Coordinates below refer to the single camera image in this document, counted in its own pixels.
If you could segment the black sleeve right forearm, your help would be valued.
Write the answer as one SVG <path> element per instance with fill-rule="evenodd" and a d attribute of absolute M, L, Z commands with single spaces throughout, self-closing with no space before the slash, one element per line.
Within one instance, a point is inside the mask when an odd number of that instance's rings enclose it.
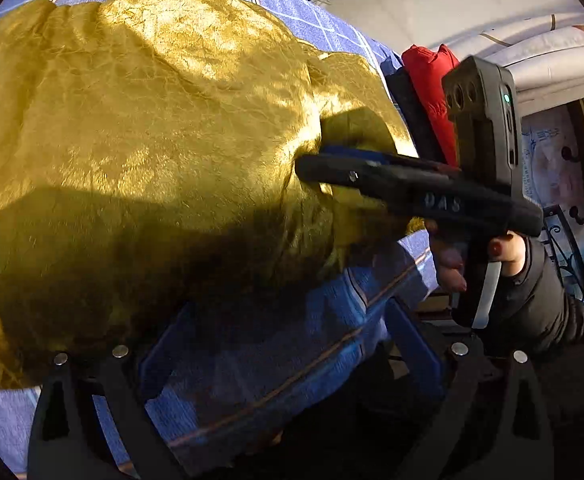
<path fill-rule="evenodd" d="M 501 348 L 554 351 L 584 340 L 584 303 L 564 289 L 538 240 L 525 237 L 520 272 L 500 278 L 487 338 Z"/>

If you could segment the right hand red nails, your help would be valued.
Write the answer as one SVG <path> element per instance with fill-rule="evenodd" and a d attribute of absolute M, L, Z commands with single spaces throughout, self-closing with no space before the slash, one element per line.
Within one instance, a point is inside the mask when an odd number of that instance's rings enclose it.
<path fill-rule="evenodd" d="M 465 260 L 461 249 L 438 237 L 438 226 L 434 220 L 425 220 L 424 226 L 429 233 L 429 246 L 435 261 L 438 285 L 447 292 L 465 292 Z M 512 231 L 490 240 L 487 252 L 490 261 L 501 263 L 501 275 L 505 278 L 519 274 L 525 266 L 525 238 Z"/>

